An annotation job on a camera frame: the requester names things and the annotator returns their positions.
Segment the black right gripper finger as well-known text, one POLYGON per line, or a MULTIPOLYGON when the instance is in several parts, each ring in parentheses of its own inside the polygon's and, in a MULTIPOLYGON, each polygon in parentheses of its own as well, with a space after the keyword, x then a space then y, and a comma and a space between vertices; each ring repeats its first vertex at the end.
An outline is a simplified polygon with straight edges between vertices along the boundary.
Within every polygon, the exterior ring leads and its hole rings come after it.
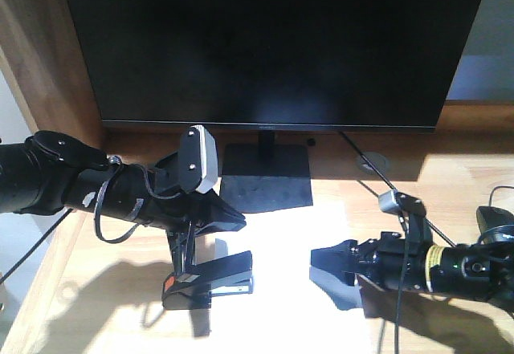
POLYGON ((357 286, 350 286, 336 276, 316 267, 309 268, 309 278, 334 303, 338 310, 361 308, 361 294, 357 286))
POLYGON ((343 284, 354 286, 356 280, 357 241, 343 241, 335 246, 311 250, 313 267, 328 272, 343 284))

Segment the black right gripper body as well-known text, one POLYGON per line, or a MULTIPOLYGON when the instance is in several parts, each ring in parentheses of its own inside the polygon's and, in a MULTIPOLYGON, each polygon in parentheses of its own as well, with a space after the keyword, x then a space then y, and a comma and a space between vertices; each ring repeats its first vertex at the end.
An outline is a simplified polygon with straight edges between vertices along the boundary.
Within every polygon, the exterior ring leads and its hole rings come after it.
POLYGON ((384 231, 362 243, 349 239, 349 271, 388 291, 427 292, 425 262, 432 238, 412 242, 384 231))

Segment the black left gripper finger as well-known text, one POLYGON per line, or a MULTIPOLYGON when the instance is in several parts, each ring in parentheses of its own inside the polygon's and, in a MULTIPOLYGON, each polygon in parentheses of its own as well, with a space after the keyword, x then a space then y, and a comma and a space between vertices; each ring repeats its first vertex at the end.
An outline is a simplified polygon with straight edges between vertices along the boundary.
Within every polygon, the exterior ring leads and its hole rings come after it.
POLYGON ((166 237, 172 263, 171 275, 174 278, 196 278, 194 224, 190 222, 180 230, 167 230, 166 237))
POLYGON ((191 219, 195 225, 195 235, 218 232, 237 232, 247 225, 245 217, 227 204, 214 191, 192 193, 191 219))

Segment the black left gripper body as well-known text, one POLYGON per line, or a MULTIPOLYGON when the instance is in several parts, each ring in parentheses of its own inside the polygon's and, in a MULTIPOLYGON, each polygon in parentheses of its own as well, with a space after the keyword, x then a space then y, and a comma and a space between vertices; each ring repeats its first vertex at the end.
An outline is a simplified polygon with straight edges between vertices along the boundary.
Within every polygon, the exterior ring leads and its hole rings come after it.
POLYGON ((180 230, 191 219, 190 194, 178 184, 178 154, 155 165, 115 162, 106 171, 85 169, 70 185, 65 205, 93 214, 95 232, 101 233, 100 217, 180 230))

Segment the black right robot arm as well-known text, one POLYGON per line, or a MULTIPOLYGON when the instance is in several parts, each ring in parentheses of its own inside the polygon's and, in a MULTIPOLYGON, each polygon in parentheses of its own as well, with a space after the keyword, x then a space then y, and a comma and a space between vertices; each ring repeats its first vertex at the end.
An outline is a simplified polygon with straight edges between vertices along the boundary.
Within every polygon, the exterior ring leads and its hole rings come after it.
POLYGON ((311 266, 352 286, 357 276, 383 291, 408 291, 489 303, 513 311, 513 244, 438 246, 383 232, 311 251, 311 266))

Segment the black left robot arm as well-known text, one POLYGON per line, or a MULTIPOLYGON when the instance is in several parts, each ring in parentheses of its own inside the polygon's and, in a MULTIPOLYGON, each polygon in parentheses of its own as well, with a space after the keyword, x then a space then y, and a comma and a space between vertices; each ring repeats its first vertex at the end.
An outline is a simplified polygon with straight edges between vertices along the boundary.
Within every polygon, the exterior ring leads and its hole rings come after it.
POLYGON ((82 210, 93 214, 102 241, 103 216, 163 229, 172 251, 186 247, 177 273, 187 282, 205 272, 239 280, 251 276, 249 251, 192 264, 197 236, 246 225, 245 217, 214 192, 217 180, 216 143, 201 125, 187 128, 178 151, 152 166, 125 164, 60 132, 39 131, 1 147, 3 213, 50 216, 65 207, 82 210))

